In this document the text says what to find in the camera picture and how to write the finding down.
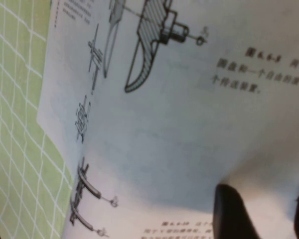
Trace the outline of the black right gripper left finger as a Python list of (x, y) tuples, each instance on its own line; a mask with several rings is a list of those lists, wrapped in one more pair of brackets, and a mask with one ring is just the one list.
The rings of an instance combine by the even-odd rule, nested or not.
[(215, 239), (254, 239), (256, 237), (256, 230), (241, 195), (227, 184), (216, 186), (212, 226)]

